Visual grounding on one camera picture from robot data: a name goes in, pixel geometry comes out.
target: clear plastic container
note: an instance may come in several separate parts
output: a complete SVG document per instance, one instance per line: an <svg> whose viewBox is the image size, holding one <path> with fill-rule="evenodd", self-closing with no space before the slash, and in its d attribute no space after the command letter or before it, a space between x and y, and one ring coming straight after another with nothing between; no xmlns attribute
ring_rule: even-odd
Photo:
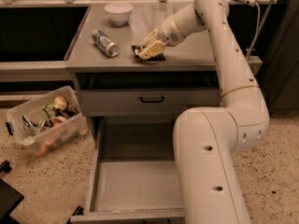
<svg viewBox="0 0 299 224"><path fill-rule="evenodd" d="M54 98L58 96L63 96L69 104L76 108L78 111L76 116L44 132L33 136L30 135L24 129L22 116L25 115L32 122L39 122L41 119L49 120L43 107L46 104L52 103ZM9 109L7 111L7 122L10 125L16 142L26 146L37 156L45 155L54 148L69 141L76 134L84 135L88 130L87 121L80 111L75 91L68 86Z"/></svg>

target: white device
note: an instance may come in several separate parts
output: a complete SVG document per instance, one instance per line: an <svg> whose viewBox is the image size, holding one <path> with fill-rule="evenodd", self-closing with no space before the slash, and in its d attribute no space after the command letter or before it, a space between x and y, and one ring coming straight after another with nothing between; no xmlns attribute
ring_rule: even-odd
<svg viewBox="0 0 299 224"><path fill-rule="evenodd" d="M194 0L143 41L147 60L208 29L222 107L182 113L173 132L175 161L187 224L250 223L231 152L253 147L269 125L266 103L227 21L226 0Z"/></svg>

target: silver can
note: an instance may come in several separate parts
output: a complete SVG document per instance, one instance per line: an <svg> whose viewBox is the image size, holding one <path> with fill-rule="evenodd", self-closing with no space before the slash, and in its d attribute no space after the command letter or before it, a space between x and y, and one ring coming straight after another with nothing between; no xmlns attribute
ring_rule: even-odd
<svg viewBox="0 0 299 224"><path fill-rule="evenodd" d="M94 30L92 34L95 45L102 50L108 57L115 57L119 54L119 46L116 45L101 30Z"/></svg>

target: drawer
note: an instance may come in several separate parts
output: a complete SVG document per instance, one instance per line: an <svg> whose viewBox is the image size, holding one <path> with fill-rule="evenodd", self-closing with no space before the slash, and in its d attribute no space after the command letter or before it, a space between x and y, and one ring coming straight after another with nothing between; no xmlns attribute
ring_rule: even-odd
<svg viewBox="0 0 299 224"><path fill-rule="evenodd" d="M108 90L78 91L78 101L86 116L179 114L194 106L218 106L217 89L197 90Z"/></svg>
<svg viewBox="0 0 299 224"><path fill-rule="evenodd" d="M101 118L83 216L72 223L183 224L171 119Z"/></svg>

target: speckled floor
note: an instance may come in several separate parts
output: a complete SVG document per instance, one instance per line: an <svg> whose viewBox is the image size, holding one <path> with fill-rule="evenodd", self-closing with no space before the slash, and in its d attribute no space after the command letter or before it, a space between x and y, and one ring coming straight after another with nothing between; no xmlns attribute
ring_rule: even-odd
<svg viewBox="0 0 299 224"><path fill-rule="evenodd" d="M0 162L9 160L13 169L0 177L25 196L11 215L21 224L66 223L85 205L92 136L37 158L8 135L5 112L0 109ZM233 160L252 224L299 223L299 112L272 114L263 141Z"/></svg>

